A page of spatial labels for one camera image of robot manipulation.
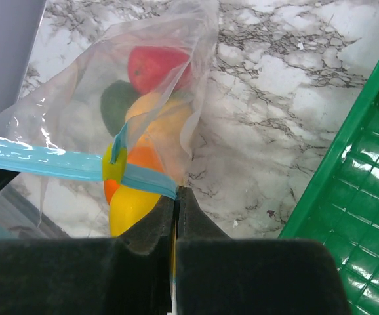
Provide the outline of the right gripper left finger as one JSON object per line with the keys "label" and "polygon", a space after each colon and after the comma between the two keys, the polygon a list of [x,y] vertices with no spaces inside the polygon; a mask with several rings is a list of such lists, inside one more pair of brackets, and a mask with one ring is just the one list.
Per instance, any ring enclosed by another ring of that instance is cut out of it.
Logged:
{"label": "right gripper left finger", "polygon": [[174,200],[117,238],[0,240],[0,314],[166,314]]}

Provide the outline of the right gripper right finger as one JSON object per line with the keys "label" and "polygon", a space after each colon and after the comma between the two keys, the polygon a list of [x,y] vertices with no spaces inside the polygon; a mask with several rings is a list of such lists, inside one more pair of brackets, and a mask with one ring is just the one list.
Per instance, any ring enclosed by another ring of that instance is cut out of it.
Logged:
{"label": "right gripper right finger", "polygon": [[328,249],[305,239],[233,239],[178,193],[179,314],[351,314]]}

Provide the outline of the yellow lemon front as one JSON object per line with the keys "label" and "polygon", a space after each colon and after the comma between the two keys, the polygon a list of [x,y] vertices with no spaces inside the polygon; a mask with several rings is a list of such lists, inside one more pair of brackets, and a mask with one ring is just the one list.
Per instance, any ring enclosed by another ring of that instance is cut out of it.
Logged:
{"label": "yellow lemon front", "polygon": [[161,195],[120,186],[110,201],[109,225],[112,237],[120,236],[157,204]]}

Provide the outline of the orange fruit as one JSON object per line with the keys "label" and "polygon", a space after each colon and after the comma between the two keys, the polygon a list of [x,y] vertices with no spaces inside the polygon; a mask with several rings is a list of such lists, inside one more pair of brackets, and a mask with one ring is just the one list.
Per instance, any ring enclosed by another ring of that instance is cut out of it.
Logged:
{"label": "orange fruit", "polygon": [[[135,146],[127,156],[128,165],[132,165],[132,173],[135,174],[136,170],[149,169],[151,171],[157,171],[158,173],[164,173],[163,164],[159,159],[155,149],[148,145]],[[104,194],[108,204],[111,203],[111,199],[120,184],[115,179],[106,179],[104,181]]]}

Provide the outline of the clear zip top bag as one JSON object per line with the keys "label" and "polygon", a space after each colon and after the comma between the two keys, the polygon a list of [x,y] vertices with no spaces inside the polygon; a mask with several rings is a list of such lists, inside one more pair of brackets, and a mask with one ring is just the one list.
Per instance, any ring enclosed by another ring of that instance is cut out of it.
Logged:
{"label": "clear zip top bag", "polygon": [[0,239],[118,236],[175,200],[218,39],[217,1],[109,27],[0,113]]}

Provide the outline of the green avocado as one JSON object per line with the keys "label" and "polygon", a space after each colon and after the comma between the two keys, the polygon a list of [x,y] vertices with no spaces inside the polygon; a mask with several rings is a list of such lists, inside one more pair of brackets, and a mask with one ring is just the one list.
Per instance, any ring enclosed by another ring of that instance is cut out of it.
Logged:
{"label": "green avocado", "polygon": [[112,137],[120,132],[127,111],[139,98],[140,93],[123,80],[112,83],[104,90],[100,97],[100,111],[104,125]]}

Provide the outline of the red apple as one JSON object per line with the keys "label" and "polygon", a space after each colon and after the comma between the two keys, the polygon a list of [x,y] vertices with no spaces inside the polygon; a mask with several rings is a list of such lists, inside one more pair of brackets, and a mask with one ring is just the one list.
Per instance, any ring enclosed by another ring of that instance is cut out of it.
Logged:
{"label": "red apple", "polygon": [[141,95],[147,94],[154,91],[172,69],[185,64],[189,57],[174,47],[134,47],[127,66],[129,81]]}

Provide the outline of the peach fruit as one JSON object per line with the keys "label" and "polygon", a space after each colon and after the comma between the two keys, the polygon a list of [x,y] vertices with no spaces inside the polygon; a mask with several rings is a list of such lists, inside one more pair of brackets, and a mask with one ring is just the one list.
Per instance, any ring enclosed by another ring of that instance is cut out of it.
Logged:
{"label": "peach fruit", "polygon": [[173,92],[128,153],[127,162],[167,174],[182,186],[186,156],[180,143],[180,132],[193,113],[192,98],[193,93],[189,91]]}

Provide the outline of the green plastic bin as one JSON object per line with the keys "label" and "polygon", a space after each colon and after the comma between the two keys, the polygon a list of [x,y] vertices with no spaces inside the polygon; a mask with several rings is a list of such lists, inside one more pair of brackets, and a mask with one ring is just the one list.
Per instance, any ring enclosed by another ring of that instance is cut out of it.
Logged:
{"label": "green plastic bin", "polygon": [[379,314],[379,61],[281,238],[332,254],[354,314]]}

